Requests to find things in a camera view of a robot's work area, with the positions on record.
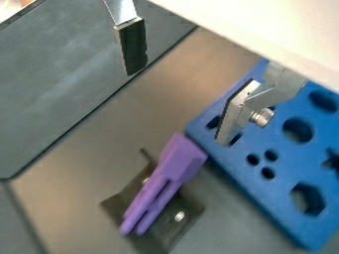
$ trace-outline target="screw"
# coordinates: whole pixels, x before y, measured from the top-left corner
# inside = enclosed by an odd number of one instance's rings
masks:
[[[185,213],[183,211],[179,211],[177,214],[175,215],[175,221],[181,221],[185,216]]]
[[[142,185],[145,185],[145,183],[148,182],[148,179],[149,179],[149,178],[146,178],[146,179],[142,180]]]

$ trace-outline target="blue shape sorter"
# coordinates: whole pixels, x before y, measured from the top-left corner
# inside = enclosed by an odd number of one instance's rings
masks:
[[[275,106],[263,129],[249,123],[227,147],[215,141],[227,99],[249,78],[261,81],[265,65],[257,63],[185,132],[277,227],[315,251],[339,227],[339,95],[308,81]]]

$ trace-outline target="purple block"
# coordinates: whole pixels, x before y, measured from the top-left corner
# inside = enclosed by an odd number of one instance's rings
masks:
[[[181,134],[175,133],[158,164],[122,215],[121,234],[142,234],[183,184],[189,182],[207,160],[207,154]]]

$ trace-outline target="dark gray surface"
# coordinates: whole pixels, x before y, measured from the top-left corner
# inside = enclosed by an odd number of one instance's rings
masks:
[[[45,153],[10,186],[49,253],[134,253],[101,212],[158,156],[172,133],[217,98],[259,57],[205,31],[132,81]],[[300,254],[225,177],[205,165],[188,189],[205,213],[172,254]],[[337,253],[339,235],[321,254]]]
[[[152,62],[193,25],[145,0]],[[100,0],[48,0],[0,31],[0,179],[10,177],[130,79]]]

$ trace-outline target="round hole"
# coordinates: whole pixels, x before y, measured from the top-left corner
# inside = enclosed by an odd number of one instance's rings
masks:
[[[328,94],[324,94],[319,91],[313,91],[308,95],[311,102],[316,107],[324,111],[333,113],[337,110],[337,105],[335,100],[329,97]]]
[[[251,165],[256,166],[259,164],[259,157],[256,155],[249,154],[247,159]]]
[[[297,118],[288,119],[283,123],[281,129],[285,137],[296,143],[305,143],[312,139],[309,124]]]
[[[268,180],[273,179],[273,177],[275,177],[275,173],[273,173],[272,169],[269,169],[269,168],[263,168],[260,173],[261,173],[263,177]]]
[[[265,158],[267,158],[269,161],[272,161],[272,162],[275,162],[275,161],[277,160],[277,154],[276,154],[276,152],[272,151],[272,150],[267,150],[267,151],[264,152],[264,156],[265,156]]]

